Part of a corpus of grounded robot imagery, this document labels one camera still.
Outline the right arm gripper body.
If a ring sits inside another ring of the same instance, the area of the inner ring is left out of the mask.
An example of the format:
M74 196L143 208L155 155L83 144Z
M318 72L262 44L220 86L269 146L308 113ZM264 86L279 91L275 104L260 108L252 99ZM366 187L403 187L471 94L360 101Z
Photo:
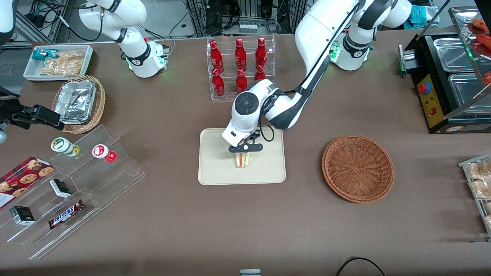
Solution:
M20 95L3 87L0 88L0 122L29 129L32 124L37 124L29 112L28 107L19 101Z

